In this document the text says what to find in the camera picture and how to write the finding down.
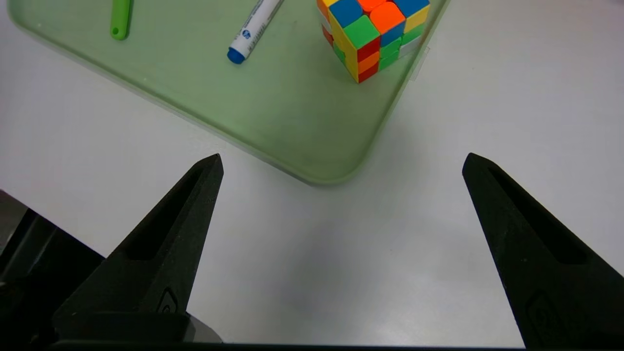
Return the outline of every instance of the green pen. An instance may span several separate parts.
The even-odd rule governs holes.
[[[124,40],[128,36],[131,6],[132,0],[113,0],[110,16],[110,36],[113,39]]]

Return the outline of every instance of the white marker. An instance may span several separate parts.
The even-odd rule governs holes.
[[[271,18],[284,0],[259,0],[249,18],[234,38],[228,50],[228,58],[235,64],[241,64],[262,37]]]

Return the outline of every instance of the green plastic tray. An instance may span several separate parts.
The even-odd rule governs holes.
[[[296,177],[349,179],[422,49],[358,85],[325,41],[316,1],[286,0],[236,66],[228,46],[255,3],[134,0],[124,41],[109,33],[111,0],[9,0],[8,12],[30,34]],[[431,4],[426,39],[447,0]]]

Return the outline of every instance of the white table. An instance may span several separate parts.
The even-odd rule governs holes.
[[[624,272],[624,2],[453,0],[360,175],[321,188],[39,44],[1,5],[0,188],[107,255],[219,152],[188,310],[228,342],[522,346],[468,152]]]

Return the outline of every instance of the marker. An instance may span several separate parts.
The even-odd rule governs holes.
[[[284,0],[259,0],[251,11],[249,18],[234,38],[228,50],[228,58],[235,64],[241,64],[249,57],[253,48],[262,37]]]
[[[113,0],[113,11],[110,15],[110,36],[116,40],[124,40],[128,36],[130,8],[132,0]]]

